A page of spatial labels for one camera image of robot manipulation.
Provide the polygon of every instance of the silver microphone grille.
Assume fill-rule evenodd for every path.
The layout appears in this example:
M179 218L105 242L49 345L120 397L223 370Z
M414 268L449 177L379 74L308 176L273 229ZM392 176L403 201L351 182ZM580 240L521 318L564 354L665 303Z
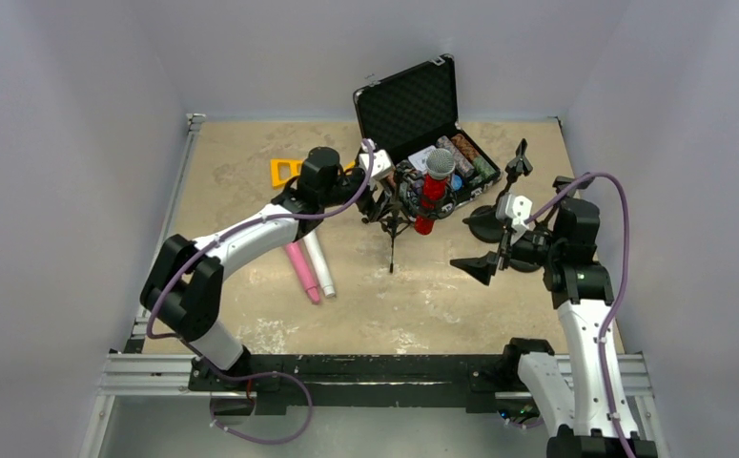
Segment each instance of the silver microphone grille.
M453 158L451 152L437 148L428 155L425 167L428 168L428 175L433 179L445 179L450 177L453 169L456 168L456 159Z

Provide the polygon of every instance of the pink marker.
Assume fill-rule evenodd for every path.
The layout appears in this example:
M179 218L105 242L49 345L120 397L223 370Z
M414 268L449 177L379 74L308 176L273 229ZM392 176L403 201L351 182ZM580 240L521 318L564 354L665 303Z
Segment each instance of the pink marker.
M307 265L307 260L301 254L301 248L299 248L298 242L288 243L283 248L294 265L298 280L301 281L301 287L307 291L307 297L313 303L321 302L321 296L318 295L318 284L313 277L313 272L310 271L310 266Z

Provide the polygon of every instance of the microphone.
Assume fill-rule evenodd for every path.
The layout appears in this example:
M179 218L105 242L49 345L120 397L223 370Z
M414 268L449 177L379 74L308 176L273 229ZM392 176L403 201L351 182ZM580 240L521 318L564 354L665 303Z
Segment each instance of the microphone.
M450 186L450 177L456 168L456 159L453 154L442 148L438 148L431 152L428 159L425 160L427 172L425 175L425 184L422 186L422 196L420 197L420 207L425 210L433 210L436 202L444 197L447 186ZM434 220L417 215L414 221L414 230L427 236L434 228Z

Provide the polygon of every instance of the white wall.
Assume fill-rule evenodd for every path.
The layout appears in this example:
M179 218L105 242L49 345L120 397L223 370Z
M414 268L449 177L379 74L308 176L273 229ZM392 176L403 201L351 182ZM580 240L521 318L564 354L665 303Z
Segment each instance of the white wall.
M628 0L133 0L188 109L355 118L370 73L458 62L462 117L561 115Z
M631 2L565 126L575 172L626 187L619 323L647 355L672 456L739 456L739 0ZM618 273L615 191L588 195Z
M76 456L182 144L120 0L0 0L0 457Z

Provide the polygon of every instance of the white marker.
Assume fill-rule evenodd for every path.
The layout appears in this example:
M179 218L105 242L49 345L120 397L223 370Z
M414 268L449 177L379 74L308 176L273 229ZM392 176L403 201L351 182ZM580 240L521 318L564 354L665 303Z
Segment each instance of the white marker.
M336 296L336 287L333 285L333 277L330 276L330 269L327 267L327 261L324 260L324 253L321 252L321 245L318 244L316 231L304 236L304 246L307 248L307 256L313 263L313 270L316 271L318 284L324 291L325 298L334 298Z

